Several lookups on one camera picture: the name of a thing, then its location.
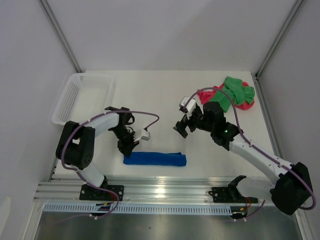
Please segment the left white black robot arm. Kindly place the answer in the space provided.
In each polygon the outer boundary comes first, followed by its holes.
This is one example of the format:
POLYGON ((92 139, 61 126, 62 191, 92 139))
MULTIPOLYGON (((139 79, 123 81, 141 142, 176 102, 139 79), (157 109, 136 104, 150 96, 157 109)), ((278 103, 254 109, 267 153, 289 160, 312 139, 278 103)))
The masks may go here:
POLYGON ((80 124, 74 121, 65 123, 56 157, 62 166, 77 173, 97 200, 105 199, 111 193, 105 185, 108 181, 93 163, 96 137, 104 132, 113 132, 117 138, 117 148, 125 157, 130 157, 139 144, 135 132, 127 126, 135 122, 130 109, 109 106, 104 113, 98 114, 80 124))

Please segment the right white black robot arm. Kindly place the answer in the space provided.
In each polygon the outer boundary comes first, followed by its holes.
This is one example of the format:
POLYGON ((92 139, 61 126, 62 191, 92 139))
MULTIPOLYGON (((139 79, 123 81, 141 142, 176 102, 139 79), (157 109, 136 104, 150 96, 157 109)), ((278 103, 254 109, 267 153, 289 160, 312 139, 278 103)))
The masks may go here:
POLYGON ((226 120, 219 103, 207 102, 199 107, 195 99, 184 97, 179 110, 184 115, 174 130, 183 138, 188 136, 186 129, 208 132, 218 146, 242 157, 267 177, 267 180, 245 175, 235 178, 228 189, 232 201, 239 202, 245 197, 271 201, 282 213, 292 215, 315 197, 309 170, 303 163, 293 164, 264 152, 237 125, 226 120))

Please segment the blue microfiber towel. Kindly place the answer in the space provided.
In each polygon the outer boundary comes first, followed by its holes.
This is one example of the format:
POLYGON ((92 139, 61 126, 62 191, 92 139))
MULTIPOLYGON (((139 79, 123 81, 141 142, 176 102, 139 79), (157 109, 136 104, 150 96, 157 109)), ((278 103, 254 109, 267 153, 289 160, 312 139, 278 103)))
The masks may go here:
POLYGON ((161 152, 133 152, 130 157, 124 157, 125 165, 141 166, 172 166, 185 167, 187 157, 181 152, 161 153, 161 152))

